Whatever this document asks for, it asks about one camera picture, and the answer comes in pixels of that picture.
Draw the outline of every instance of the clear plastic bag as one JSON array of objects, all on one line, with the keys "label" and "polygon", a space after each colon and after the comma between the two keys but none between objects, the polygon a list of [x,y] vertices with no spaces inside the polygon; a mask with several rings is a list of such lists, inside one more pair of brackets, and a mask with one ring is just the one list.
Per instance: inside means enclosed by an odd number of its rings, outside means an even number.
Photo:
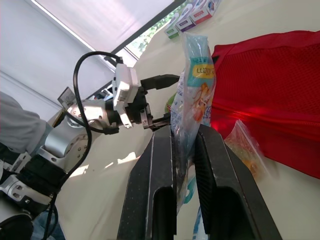
[{"label": "clear plastic bag", "polygon": [[235,122],[234,128],[224,142],[248,167],[255,180],[260,180],[267,173],[259,144],[241,120]]},{"label": "clear plastic bag", "polygon": [[208,38],[190,33],[181,36],[186,64],[170,109],[176,156],[177,214],[185,201],[188,182],[194,183],[191,178],[188,181],[193,144],[200,124],[210,124],[211,103],[216,86]]}]

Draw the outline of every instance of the jeans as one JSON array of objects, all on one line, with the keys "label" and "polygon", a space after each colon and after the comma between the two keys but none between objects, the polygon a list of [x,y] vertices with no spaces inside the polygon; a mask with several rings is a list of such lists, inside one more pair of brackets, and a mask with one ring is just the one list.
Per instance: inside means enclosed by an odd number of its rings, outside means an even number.
[{"label": "jeans", "polygon": [[[48,211],[44,211],[33,221],[33,234],[32,234],[31,240],[42,240],[45,233],[47,217],[48,217]],[[51,231],[54,223],[55,223],[55,215],[52,214],[52,218],[49,226],[49,232]],[[52,235],[48,238],[48,240],[66,240],[59,223],[56,225],[55,230],[53,231]]]}]

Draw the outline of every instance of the red cloth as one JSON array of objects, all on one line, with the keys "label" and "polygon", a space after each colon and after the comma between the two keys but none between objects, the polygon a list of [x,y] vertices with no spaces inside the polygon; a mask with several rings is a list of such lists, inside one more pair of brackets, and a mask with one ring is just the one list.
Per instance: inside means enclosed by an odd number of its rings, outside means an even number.
[{"label": "red cloth", "polygon": [[241,119],[266,157],[320,178],[320,31],[217,45],[212,57],[211,126],[226,138]]}]

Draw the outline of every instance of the black cable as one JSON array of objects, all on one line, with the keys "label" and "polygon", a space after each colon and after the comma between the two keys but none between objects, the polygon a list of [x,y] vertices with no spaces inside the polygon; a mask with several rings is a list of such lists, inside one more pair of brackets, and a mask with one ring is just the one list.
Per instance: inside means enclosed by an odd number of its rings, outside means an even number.
[{"label": "black cable", "polygon": [[44,234],[43,234],[42,240],[47,240],[47,238],[49,237],[48,231],[49,231],[49,226],[51,223],[51,217],[52,217],[53,209],[54,209],[54,206],[56,203],[56,199],[57,199],[57,194],[55,193],[52,197],[51,202],[50,202],[50,208],[49,208],[49,212],[48,212],[48,217],[46,218],[46,223],[45,223]]},{"label": "black cable", "polygon": [[[77,119],[77,118],[76,118],[75,116],[73,116],[70,112],[65,111],[65,114],[68,116],[68,118],[70,118],[72,121],[76,122],[76,123],[79,124],[80,126],[86,127],[82,121],[80,121],[79,119]],[[104,134],[104,133],[105,133],[105,130],[103,130],[103,129],[98,129],[98,128],[95,128],[95,127],[92,127],[92,126],[90,127],[90,130],[93,131],[93,132],[96,132],[96,133],[100,133],[100,134]]]},{"label": "black cable", "polygon": [[53,213],[54,213],[54,224],[52,226],[51,231],[48,234],[48,237],[50,237],[52,235],[52,233],[54,232],[54,230],[56,229],[56,227],[58,225],[59,214],[58,214],[58,209],[57,209],[56,205],[53,206]]},{"label": "black cable", "polygon": [[[82,101],[81,101],[81,97],[80,97],[80,93],[79,93],[78,73],[79,73],[79,69],[80,69],[80,66],[83,63],[83,61],[86,60],[88,57],[95,56],[95,55],[103,55],[103,56],[108,56],[108,57],[114,58],[118,64],[123,64],[124,63],[123,60],[122,60],[122,57],[119,57],[119,56],[117,56],[115,54],[112,54],[112,53],[109,53],[109,52],[105,52],[105,51],[91,51],[91,52],[88,52],[88,53],[84,54],[82,57],[80,57],[80,59],[76,63],[74,71],[73,71],[73,90],[74,90],[76,103],[78,105],[78,108],[79,108],[79,111],[80,111],[80,114],[81,114],[82,124],[84,124],[85,131],[86,131],[86,134],[88,136],[88,142],[87,142],[87,147],[86,147],[86,149],[85,149],[85,151],[83,153],[83,156],[80,158],[80,160],[73,166],[73,168],[60,181],[59,189],[61,189],[61,187],[68,180],[68,178],[71,176],[71,174],[78,167],[80,167],[80,165],[85,161],[85,159],[88,156],[88,153],[90,151],[90,148],[91,148],[92,133],[91,133],[91,128],[89,126],[89,123],[88,123],[88,120],[87,120],[87,117],[86,117],[86,114],[85,114],[84,106],[82,105]],[[46,225],[45,225],[45,229],[44,229],[44,234],[43,234],[43,239],[42,240],[47,240],[47,238],[49,237],[48,231],[49,231],[49,226],[50,226],[50,222],[51,222],[51,217],[52,217],[52,213],[53,213],[53,210],[54,210],[54,206],[55,206],[55,203],[56,203],[56,199],[57,199],[57,194],[55,193],[53,195],[53,198],[52,198],[51,202],[50,202],[50,209],[49,209],[49,212],[48,212],[48,217],[46,219]]]}]

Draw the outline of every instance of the gray sleeve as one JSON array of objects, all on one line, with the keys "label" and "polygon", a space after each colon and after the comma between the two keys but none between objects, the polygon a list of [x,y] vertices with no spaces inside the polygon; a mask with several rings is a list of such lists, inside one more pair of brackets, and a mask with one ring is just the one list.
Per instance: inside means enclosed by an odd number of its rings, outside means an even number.
[{"label": "gray sleeve", "polygon": [[13,152],[31,154],[46,131],[47,122],[23,110],[11,96],[0,91],[0,143]]}]

